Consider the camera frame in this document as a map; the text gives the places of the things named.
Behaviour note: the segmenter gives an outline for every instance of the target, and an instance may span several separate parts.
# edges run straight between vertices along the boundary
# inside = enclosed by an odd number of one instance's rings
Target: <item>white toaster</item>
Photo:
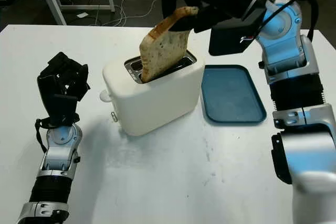
[[[119,57],[103,69],[107,91],[100,98],[112,102],[113,119],[126,133],[143,135],[195,108],[203,71],[204,58],[187,51],[174,67],[143,83],[140,57]]]

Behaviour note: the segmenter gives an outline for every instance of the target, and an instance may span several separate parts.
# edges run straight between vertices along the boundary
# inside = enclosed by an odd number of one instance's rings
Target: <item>plastic tray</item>
[[[207,116],[221,123],[258,123],[266,111],[247,69],[206,65],[202,94]]]

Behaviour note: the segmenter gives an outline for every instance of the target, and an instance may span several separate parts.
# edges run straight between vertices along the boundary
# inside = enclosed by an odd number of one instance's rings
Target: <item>toast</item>
[[[196,15],[197,7],[181,7],[158,23],[142,40],[140,57],[143,82],[149,82],[178,63],[185,55],[190,30],[169,31],[181,18]]]

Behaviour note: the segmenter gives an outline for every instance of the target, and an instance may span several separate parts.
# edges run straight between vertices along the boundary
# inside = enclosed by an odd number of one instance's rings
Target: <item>floor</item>
[[[76,4],[86,4],[89,0],[71,0]],[[114,0],[114,4],[120,6],[122,0]],[[153,27],[162,19],[161,0],[125,0],[123,8],[127,16],[142,16],[146,14],[151,5],[152,10],[145,17],[128,18],[122,20],[119,25],[129,27]],[[108,0],[92,0],[93,4],[108,4]],[[336,47],[336,0],[318,0],[320,16],[316,29],[322,31],[330,43]],[[309,27],[310,6],[307,3],[300,3],[303,12],[303,28]],[[120,18],[120,9],[116,7],[116,12],[100,10],[97,15],[96,10],[88,11],[89,16],[79,19],[77,14],[82,11],[64,11],[64,17],[69,25],[117,25]],[[0,9],[0,30],[8,24],[48,24],[54,25],[55,21],[45,2],[45,0],[14,0],[14,2]]]

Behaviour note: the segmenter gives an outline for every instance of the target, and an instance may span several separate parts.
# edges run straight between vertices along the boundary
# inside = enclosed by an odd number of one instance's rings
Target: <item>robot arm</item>
[[[300,35],[302,14],[295,0],[185,0],[196,5],[196,17],[172,30],[212,29],[212,55],[244,51],[256,39],[263,48],[264,69],[276,111],[272,136],[275,171],[293,185],[295,224],[336,223],[336,122],[325,103],[319,69],[311,44],[317,20],[316,0],[308,37]],[[164,16],[176,0],[162,0]]]
[[[38,119],[36,137],[44,156],[28,203],[22,207],[17,224],[63,223],[69,216],[68,197],[80,162],[77,147],[82,131],[76,124],[77,102],[90,89],[87,85],[88,66],[58,53],[37,78],[48,118]],[[47,129],[46,148],[39,128]]]

